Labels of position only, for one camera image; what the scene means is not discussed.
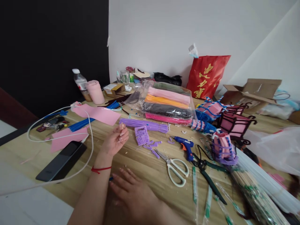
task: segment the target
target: hot glue gun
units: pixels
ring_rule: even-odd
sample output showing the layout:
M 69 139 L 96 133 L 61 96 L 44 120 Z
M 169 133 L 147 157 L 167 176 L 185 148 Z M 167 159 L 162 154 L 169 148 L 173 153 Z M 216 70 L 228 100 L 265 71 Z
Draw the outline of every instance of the hot glue gun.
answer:
M 189 162 L 193 161 L 193 153 L 191 148 L 194 146 L 194 142 L 188 141 L 187 139 L 184 139 L 182 137 L 172 137 L 175 141 L 180 143 L 182 145 L 182 149 L 187 152 L 187 160 Z

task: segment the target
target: pink thermos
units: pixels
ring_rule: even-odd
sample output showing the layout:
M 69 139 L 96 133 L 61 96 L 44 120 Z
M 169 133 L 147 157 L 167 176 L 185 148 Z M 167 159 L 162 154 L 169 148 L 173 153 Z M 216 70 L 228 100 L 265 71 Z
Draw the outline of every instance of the pink thermos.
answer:
M 96 80 L 89 81 L 85 84 L 85 87 L 87 88 L 94 104 L 100 105 L 105 102 L 99 81 Z

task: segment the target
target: red string bracelet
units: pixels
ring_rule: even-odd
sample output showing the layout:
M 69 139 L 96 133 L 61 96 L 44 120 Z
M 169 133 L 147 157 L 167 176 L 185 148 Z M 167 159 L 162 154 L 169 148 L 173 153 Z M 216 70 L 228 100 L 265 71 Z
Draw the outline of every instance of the red string bracelet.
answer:
M 91 171 L 100 174 L 98 171 L 101 170 L 107 170 L 107 169 L 111 169 L 112 167 L 106 167 L 106 168 L 101 168 L 101 169 L 95 169 L 94 166 L 92 167 Z

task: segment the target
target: hand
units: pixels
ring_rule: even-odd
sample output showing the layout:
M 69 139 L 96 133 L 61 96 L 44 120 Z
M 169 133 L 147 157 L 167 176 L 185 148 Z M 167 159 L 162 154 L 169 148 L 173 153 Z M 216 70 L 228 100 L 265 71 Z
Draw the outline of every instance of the hand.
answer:
M 101 152 L 105 152 L 110 156 L 114 156 L 123 147 L 125 142 L 129 139 L 129 132 L 125 124 L 121 123 L 115 127 L 106 136 L 105 141 L 101 147 Z
M 109 183 L 120 198 L 116 205 L 123 206 L 137 224 L 150 224 L 157 217 L 162 201 L 130 169 L 127 171 L 120 169 L 120 172 L 126 180 L 113 173 L 114 180 Z

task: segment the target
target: white-handled scissors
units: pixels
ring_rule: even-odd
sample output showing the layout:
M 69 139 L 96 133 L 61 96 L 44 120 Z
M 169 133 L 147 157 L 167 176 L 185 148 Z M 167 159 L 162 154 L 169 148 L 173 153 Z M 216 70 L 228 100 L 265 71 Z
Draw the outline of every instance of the white-handled scissors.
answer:
M 157 152 L 157 154 L 158 154 L 164 161 L 166 161 L 166 163 L 167 163 L 167 168 L 168 168 L 168 174 L 169 174 L 169 177 L 170 177 L 171 181 L 173 182 L 173 184 L 175 184 L 177 187 L 180 187 L 180 188 L 183 187 L 187 181 L 186 181 L 186 179 L 184 179 L 184 178 L 183 178 L 183 177 L 182 177 L 182 176 L 174 169 L 174 167 L 175 167 L 176 169 L 178 169 L 180 172 L 182 172 L 186 177 L 188 177 L 189 170 L 188 170 L 188 166 L 185 164 L 185 162 L 182 161 L 182 160 L 180 160 L 180 159 L 169 159 L 167 156 L 163 155 L 163 154 L 162 154 L 160 151 L 158 151 L 157 149 L 155 149 L 155 151 Z M 183 170 L 175 163 L 175 161 L 181 162 L 181 163 L 184 165 L 186 171 L 183 171 Z M 179 177 L 179 179 L 181 180 L 181 184 L 178 184 L 178 183 L 176 183 L 176 182 L 173 180 L 173 178 L 172 178 L 172 176 L 171 176 L 171 174 L 170 174 L 170 170 L 172 170 L 172 171 L 176 174 L 176 176 Z

